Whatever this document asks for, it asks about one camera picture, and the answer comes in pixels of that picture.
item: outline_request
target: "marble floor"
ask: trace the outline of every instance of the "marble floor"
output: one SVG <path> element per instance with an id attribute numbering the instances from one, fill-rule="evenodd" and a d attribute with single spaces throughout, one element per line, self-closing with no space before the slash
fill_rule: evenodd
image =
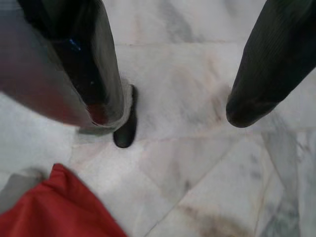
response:
<path id="1" fill-rule="evenodd" d="M 0 94 L 0 188 L 71 168 L 130 237 L 314 237 L 316 71 L 247 129 L 225 105 L 264 0 L 106 0 L 136 142 L 84 134 Z"/>

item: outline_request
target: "red fabric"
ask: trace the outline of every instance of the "red fabric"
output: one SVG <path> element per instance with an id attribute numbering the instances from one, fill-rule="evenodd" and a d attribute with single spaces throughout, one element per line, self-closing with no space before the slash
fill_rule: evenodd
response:
<path id="1" fill-rule="evenodd" d="M 61 164 L 0 216 L 1 237 L 126 237 L 102 203 Z"/>

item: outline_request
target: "red garment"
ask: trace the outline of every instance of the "red garment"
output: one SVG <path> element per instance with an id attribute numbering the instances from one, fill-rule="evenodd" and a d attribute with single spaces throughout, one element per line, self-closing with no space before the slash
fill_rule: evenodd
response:
<path id="1" fill-rule="evenodd" d="M 0 236 L 127 237 L 93 193 L 61 164 L 0 216 Z"/>

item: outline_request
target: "red cloth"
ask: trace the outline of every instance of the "red cloth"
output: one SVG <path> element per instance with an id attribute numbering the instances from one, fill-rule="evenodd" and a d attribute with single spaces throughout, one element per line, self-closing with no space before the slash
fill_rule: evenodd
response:
<path id="1" fill-rule="evenodd" d="M 0 216 L 1 237 L 126 237 L 90 190 L 61 164 Z"/>

